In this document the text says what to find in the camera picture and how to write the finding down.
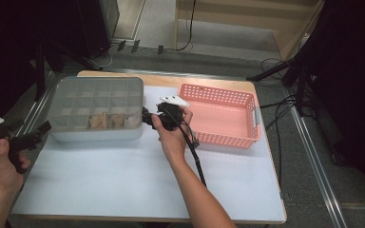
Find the dark cabinet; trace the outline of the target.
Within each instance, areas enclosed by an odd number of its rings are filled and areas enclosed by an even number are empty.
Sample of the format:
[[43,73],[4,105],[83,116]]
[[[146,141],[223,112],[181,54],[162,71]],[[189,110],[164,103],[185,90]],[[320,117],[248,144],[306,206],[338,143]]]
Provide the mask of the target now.
[[82,55],[96,57],[108,50],[119,20],[117,0],[76,0],[81,22]]

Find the black curtain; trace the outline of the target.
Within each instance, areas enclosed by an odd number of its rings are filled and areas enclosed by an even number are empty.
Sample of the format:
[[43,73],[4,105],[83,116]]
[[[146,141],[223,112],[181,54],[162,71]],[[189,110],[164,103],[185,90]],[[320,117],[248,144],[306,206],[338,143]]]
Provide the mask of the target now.
[[32,85],[43,86],[43,76],[32,61],[43,57],[52,69],[64,68],[48,28],[65,1],[0,0],[0,117]]
[[365,175],[365,0],[324,0],[301,52],[341,134],[335,151]]

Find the wooden shelf unit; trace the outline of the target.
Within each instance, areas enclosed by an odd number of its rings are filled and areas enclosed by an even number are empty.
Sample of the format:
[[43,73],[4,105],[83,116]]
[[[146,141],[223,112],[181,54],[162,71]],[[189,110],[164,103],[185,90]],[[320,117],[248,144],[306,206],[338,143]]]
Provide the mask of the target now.
[[295,52],[305,33],[323,8],[324,0],[175,0],[174,47],[178,42],[180,19],[190,19],[185,11],[194,11],[194,21],[270,29],[282,60]]

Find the person's right hand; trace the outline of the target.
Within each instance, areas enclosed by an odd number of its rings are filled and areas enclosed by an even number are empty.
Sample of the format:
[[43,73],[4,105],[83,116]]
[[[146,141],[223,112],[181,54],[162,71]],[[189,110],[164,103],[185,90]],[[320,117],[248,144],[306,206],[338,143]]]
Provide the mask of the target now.
[[169,131],[163,127],[158,115],[151,116],[152,123],[159,134],[159,141],[163,152],[170,163],[184,162],[186,140],[184,136],[190,136],[188,124],[191,122],[193,113],[187,107],[181,107],[183,122],[180,127]]

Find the peach sock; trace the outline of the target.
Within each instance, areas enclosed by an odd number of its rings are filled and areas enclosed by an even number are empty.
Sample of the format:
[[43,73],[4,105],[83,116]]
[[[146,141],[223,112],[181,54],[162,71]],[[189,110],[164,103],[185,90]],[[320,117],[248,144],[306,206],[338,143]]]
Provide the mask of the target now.
[[89,124],[91,129],[105,129],[106,128],[106,113],[95,114],[89,117]]

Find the black metal stand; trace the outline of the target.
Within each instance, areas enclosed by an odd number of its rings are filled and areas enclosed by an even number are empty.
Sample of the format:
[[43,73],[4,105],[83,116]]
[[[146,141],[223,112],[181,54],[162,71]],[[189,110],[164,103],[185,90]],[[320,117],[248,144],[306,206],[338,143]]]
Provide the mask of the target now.
[[281,83],[284,87],[290,87],[294,83],[298,83],[297,92],[295,95],[295,108],[298,114],[301,117],[305,116],[305,112],[303,111],[303,107],[306,106],[305,98],[305,88],[306,88],[306,80],[309,76],[308,67],[303,64],[299,58],[293,57],[287,61],[278,61],[278,63],[272,68],[263,71],[261,74],[256,76],[247,77],[247,81],[257,82],[261,81],[269,76],[272,76],[276,73],[279,73],[286,69],[285,74],[282,76]]

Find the tan sock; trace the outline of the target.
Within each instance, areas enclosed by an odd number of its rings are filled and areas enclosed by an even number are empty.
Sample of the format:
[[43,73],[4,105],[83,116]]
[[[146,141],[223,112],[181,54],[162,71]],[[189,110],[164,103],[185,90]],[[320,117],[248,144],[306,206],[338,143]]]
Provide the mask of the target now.
[[107,127],[108,128],[119,128],[125,125],[125,115],[118,113],[118,114],[111,114],[107,120]]

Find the white table mat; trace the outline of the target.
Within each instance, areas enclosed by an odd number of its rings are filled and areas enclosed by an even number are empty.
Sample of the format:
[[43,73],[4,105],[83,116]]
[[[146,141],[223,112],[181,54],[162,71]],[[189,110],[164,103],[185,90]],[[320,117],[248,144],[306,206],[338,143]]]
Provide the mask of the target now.
[[[12,211],[30,218],[185,221],[183,197],[149,126],[135,141],[49,137]],[[266,139],[247,150],[202,145],[208,190],[236,223],[287,220]]]

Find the person's left hand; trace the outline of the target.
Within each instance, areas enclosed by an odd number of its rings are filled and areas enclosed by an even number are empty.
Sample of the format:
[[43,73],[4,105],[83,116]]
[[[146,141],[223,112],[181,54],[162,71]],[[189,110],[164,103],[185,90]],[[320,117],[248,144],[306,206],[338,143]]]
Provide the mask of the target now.
[[16,171],[9,159],[10,143],[0,139],[0,196],[15,196],[24,183],[24,177]]

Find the aluminium frame rail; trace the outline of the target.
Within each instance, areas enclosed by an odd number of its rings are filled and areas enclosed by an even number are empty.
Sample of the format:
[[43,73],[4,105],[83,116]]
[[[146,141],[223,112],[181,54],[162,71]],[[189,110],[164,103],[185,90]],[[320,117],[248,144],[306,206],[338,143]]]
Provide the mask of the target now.
[[349,228],[341,206],[336,198],[336,193],[330,183],[325,169],[320,161],[315,144],[306,126],[304,118],[301,117],[295,107],[291,108],[293,120],[301,138],[308,161],[313,170],[318,190],[324,201],[325,208],[329,214],[334,228]]
[[52,101],[56,85],[67,77],[65,73],[50,71],[46,74],[46,90],[38,100],[35,100],[37,85],[31,85],[16,101],[4,116],[4,119],[21,118],[24,124],[15,131],[16,136],[23,136],[34,131],[47,117],[48,105]]

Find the pink plastic basket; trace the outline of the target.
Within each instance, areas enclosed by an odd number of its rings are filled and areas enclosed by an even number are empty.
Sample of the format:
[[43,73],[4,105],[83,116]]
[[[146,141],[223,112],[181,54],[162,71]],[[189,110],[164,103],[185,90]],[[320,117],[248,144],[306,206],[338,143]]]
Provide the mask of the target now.
[[178,95],[189,103],[190,126],[201,143],[247,149],[261,138],[255,93],[182,84]]

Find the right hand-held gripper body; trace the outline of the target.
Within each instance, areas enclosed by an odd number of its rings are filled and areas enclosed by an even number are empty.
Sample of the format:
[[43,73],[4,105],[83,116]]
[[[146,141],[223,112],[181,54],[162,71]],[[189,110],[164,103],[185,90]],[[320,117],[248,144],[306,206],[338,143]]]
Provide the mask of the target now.
[[189,102],[178,95],[161,96],[160,100],[161,102],[157,104],[159,118],[163,127],[171,131],[181,125],[183,112],[180,110],[180,107],[188,107]]

